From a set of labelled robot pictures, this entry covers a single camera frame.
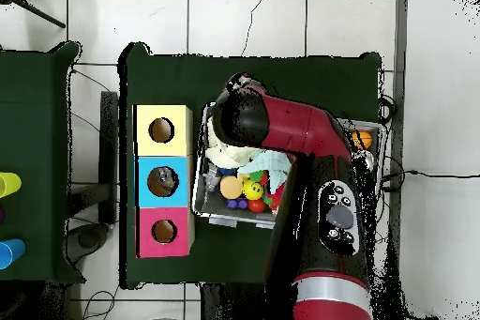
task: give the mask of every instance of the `gray bin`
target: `gray bin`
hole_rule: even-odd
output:
[[[211,102],[203,108],[202,123],[199,132],[199,144],[197,151],[197,168],[192,193],[192,210],[195,215],[207,217],[210,223],[224,226],[236,227],[240,222],[256,223],[257,227],[272,229],[275,225],[275,215],[272,213],[255,214],[248,209],[231,209],[225,206],[225,199],[218,188],[208,191],[205,186],[203,174],[208,172],[208,159],[205,157],[205,150],[208,144],[207,119],[210,117]],[[382,164],[385,150],[386,129],[381,124],[367,123],[361,121],[350,121],[339,119],[338,122],[345,130],[366,130],[372,136],[370,151],[375,158],[374,172],[376,173],[376,194],[380,190],[382,178]]]

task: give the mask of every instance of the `stacked cubes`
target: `stacked cubes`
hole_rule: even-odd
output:
[[[188,255],[195,238],[191,111],[184,105],[135,105],[133,126],[137,257]]]

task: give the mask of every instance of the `green tablecloth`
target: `green tablecloth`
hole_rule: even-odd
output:
[[[127,111],[126,143],[133,145],[133,104],[187,105],[193,112],[196,138],[203,105],[215,100],[229,77],[240,71],[261,79],[283,98],[322,106],[337,117],[378,122],[380,65],[376,53],[362,58],[154,56],[148,54],[143,44],[130,44],[119,61],[120,110]],[[127,177],[127,184],[133,185],[131,148],[124,164],[120,171]],[[189,256],[138,259],[133,208],[134,189],[128,187],[127,223],[121,225],[125,239],[120,246],[126,250],[121,254],[120,272],[127,277],[129,287],[139,282],[263,281],[271,231],[249,223],[229,228],[196,218],[196,238]]]
[[[0,172],[22,187],[0,199],[0,240],[20,238],[25,254],[0,281],[78,282],[63,255],[68,184],[68,68],[79,53],[68,42],[50,53],[0,51]]]

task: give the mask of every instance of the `cloth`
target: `cloth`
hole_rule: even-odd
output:
[[[207,133],[208,148],[205,150],[205,156],[219,168],[242,167],[263,152],[263,149],[231,146],[221,142],[214,133],[212,117],[207,120]]]
[[[292,164],[285,153],[275,150],[264,150],[250,163],[240,167],[238,174],[251,174],[256,171],[267,170],[270,180],[270,193],[275,194],[277,189],[287,180]]]

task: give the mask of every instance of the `yellow cup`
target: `yellow cup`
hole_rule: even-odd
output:
[[[22,181],[18,175],[13,173],[0,173],[0,198],[15,193],[21,185]]]

